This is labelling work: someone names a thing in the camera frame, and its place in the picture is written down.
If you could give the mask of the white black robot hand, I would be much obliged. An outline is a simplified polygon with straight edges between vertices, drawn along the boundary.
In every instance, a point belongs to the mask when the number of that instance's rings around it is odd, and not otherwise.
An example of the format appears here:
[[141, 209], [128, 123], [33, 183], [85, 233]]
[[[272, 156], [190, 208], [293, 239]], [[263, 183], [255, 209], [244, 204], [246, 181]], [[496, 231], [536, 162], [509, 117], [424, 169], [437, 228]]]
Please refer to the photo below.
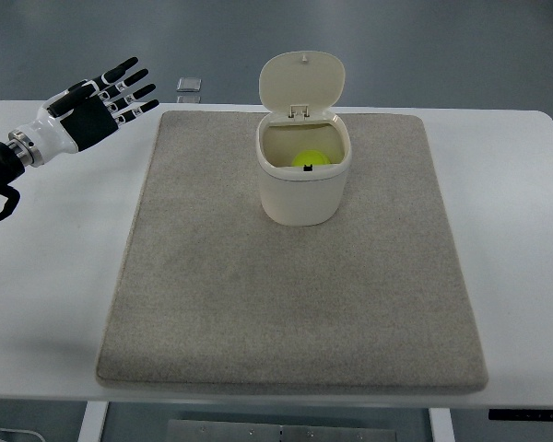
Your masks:
[[142, 99], [156, 86], [131, 87], [148, 75], [131, 57], [93, 79], [84, 79], [41, 104], [32, 122], [8, 135], [6, 145], [23, 166], [38, 167], [54, 157], [82, 152], [117, 132], [121, 126], [155, 109], [159, 102]]

